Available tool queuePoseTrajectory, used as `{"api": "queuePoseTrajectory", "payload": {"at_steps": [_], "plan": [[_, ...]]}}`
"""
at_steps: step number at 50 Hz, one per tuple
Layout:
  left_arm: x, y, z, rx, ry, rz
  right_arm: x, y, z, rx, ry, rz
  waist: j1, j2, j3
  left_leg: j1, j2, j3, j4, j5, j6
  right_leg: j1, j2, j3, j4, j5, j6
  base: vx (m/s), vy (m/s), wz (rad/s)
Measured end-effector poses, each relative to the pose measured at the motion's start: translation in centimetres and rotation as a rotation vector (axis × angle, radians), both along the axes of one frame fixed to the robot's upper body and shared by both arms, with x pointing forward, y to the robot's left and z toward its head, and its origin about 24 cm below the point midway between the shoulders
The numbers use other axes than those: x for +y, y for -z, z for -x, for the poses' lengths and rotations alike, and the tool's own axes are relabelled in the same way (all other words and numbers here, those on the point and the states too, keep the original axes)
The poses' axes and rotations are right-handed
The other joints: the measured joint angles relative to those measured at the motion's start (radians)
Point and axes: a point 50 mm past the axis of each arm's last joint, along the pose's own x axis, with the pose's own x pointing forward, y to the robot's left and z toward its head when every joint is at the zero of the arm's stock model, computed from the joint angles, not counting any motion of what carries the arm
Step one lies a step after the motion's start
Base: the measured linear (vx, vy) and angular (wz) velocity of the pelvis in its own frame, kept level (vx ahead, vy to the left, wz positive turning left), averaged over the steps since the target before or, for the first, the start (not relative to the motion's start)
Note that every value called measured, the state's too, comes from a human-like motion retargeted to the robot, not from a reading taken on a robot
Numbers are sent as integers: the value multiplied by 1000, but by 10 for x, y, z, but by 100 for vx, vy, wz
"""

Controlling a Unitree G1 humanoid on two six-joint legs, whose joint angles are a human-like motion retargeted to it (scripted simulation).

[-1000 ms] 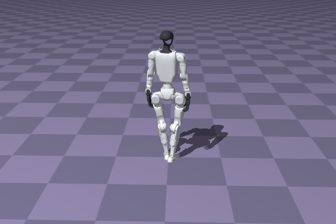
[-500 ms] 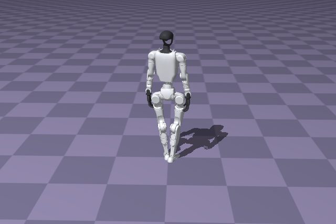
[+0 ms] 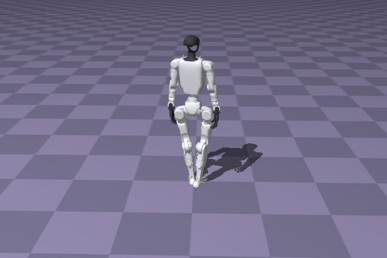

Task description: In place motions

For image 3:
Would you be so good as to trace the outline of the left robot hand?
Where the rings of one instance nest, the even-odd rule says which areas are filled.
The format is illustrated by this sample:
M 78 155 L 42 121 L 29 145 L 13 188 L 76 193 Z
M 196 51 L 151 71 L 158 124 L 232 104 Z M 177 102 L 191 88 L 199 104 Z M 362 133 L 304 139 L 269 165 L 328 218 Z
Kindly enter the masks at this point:
M 169 107 L 168 107 L 168 109 L 169 109 L 169 115 L 170 115 L 170 117 L 171 117 L 171 122 L 173 123 L 173 124 L 177 124 L 177 121 L 175 120 L 175 115 L 174 115 L 174 109 L 175 109 L 175 107 L 173 107 L 173 104 L 172 103 L 169 103 Z

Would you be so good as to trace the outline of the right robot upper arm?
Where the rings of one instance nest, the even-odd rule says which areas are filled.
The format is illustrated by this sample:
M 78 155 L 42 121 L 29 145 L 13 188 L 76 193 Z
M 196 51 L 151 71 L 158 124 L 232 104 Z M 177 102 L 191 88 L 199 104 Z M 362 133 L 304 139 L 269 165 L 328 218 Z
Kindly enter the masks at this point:
M 203 60 L 202 61 L 203 69 L 206 71 L 207 75 L 207 90 L 215 91 L 215 72 L 214 72 L 214 64 L 211 61 Z

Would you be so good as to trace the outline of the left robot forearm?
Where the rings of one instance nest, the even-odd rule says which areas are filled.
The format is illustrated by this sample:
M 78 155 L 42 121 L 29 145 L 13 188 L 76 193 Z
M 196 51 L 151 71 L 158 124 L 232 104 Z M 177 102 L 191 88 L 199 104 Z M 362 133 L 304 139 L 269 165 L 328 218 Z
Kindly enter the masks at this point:
M 169 82 L 169 103 L 173 104 L 173 107 L 175 106 L 175 99 L 176 99 L 176 88 L 171 88 L 171 80 Z M 169 103 L 167 104 L 169 107 Z

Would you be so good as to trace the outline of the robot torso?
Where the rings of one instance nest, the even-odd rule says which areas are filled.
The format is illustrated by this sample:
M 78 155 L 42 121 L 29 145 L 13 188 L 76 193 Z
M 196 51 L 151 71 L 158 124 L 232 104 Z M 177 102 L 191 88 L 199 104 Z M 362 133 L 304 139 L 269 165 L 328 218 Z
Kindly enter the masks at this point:
M 186 56 L 187 57 L 187 56 Z M 205 84 L 206 71 L 203 69 L 202 61 L 204 59 L 197 57 L 195 62 L 185 61 L 184 55 L 178 62 L 180 76 L 180 85 L 184 93 L 189 94 L 185 102 L 185 114 L 190 116 L 201 115 L 201 100 L 199 93 L 203 90 Z M 195 56 L 196 57 L 196 56 Z

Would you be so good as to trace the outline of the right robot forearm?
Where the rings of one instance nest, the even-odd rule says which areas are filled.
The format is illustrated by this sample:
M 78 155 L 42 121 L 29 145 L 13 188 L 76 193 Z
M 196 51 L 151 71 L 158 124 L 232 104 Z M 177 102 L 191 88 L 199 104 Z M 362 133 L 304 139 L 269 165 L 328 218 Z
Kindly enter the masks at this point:
M 215 91 L 212 91 L 210 93 L 210 97 L 211 97 L 211 102 L 212 102 L 212 106 L 213 106 L 212 109 L 215 111 L 215 108 L 219 107 L 218 90 L 217 90 L 217 85 L 216 84 L 215 84 Z M 219 111 L 220 111 L 220 107 L 219 107 Z

